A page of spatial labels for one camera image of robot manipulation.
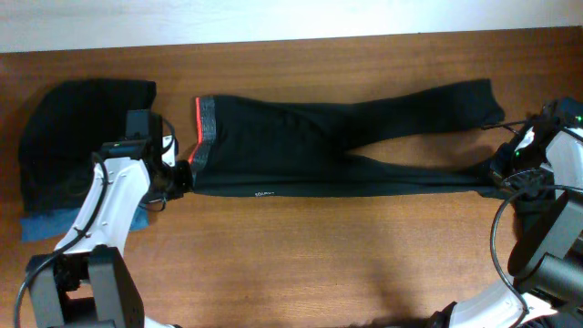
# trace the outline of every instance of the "white wall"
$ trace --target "white wall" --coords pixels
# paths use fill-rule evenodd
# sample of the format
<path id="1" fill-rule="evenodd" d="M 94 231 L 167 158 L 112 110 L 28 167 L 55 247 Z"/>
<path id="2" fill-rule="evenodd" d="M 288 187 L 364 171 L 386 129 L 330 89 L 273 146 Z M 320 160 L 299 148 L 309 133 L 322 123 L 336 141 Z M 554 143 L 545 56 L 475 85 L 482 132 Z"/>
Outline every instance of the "white wall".
<path id="1" fill-rule="evenodd" d="M 2 0 L 0 52 L 583 25 L 582 0 Z"/>

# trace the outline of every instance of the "blue fabric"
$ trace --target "blue fabric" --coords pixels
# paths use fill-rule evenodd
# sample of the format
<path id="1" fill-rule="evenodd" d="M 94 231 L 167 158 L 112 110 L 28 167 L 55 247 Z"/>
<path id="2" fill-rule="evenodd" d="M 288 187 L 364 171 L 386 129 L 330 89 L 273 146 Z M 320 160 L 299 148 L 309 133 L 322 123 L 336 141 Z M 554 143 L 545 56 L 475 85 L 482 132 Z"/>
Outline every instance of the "blue fabric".
<path id="1" fill-rule="evenodd" d="M 41 241 L 66 233 L 73 225 L 81 209 L 48 210 L 34 212 L 20 220 L 22 241 Z M 149 225 L 148 212 L 138 208 L 132 219 L 130 231 L 138 231 Z"/>

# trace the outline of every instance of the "wooden table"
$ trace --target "wooden table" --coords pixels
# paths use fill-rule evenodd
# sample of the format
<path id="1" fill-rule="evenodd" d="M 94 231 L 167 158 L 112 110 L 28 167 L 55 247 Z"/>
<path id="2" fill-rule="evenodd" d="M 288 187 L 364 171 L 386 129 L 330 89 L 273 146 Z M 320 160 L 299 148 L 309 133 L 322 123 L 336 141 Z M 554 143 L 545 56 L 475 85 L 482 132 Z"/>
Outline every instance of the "wooden table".
<path id="1" fill-rule="evenodd" d="M 196 142 L 192 99 L 358 102 L 490 77 L 507 120 L 556 97 L 583 99 L 580 28 L 0 55 L 0 325 L 10 324 L 24 267 L 59 238 L 23 244 L 16 159 L 26 120 L 56 83 L 154 80 L 154 110 Z M 376 159 L 459 168 L 512 136 L 415 136 L 357 150 Z M 148 315 L 184 327 L 345 326 L 419 318 L 496 280 L 488 234 L 499 200 L 474 192 L 363 199 L 229 199 L 190 194 L 130 233 L 126 262 Z M 499 236 L 514 245 L 511 211 Z M 23 322 L 34 324 L 25 298 Z"/>

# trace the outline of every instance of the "black garment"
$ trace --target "black garment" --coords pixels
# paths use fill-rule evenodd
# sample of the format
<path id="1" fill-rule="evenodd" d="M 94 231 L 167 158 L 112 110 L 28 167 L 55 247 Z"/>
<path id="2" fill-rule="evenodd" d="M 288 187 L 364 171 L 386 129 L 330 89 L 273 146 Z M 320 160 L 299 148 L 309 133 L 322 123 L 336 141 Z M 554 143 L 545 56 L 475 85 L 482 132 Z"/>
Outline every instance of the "black garment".
<path id="1" fill-rule="evenodd" d="M 351 197 L 496 188 L 488 162 L 457 172 L 350 155 L 375 141 L 468 130 L 504 119 L 489 80 L 354 105 L 197 98 L 194 192 L 218 196 Z"/>
<path id="2" fill-rule="evenodd" d="M 150 108 L 156 84 L 91 79 L 51 90 L 20 139 L 21 191 L 26 211 L 77 208 L 93 176 L 90 154 L 124 136 L 126 112 Z"/>

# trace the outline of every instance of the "red trim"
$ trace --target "red trim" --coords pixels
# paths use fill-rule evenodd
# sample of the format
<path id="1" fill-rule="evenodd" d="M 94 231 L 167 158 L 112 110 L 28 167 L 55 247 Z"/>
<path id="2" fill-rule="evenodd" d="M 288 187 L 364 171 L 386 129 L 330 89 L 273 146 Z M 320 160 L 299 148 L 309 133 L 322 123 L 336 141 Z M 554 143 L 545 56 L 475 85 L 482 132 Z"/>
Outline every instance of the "red trim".
<path id="1" fill-rule="evenodd" d="M 199 150 L 199 146 L 202 143 L 202 122 L 200 121 L 200 98 L 199 97 L 197 97 L 196 103 L 197 103 L 197 134 L 199 136 L 199 140 L 197 142 L 197 146 L 194 148 L 194 150 L 192 150 L 192 154 L 190 154 L 190 157 L 189 157 L 190 164 L 192 164 L 192 161 L 194 160 L 194 154 L 196 154 L 197 150 Z"/>

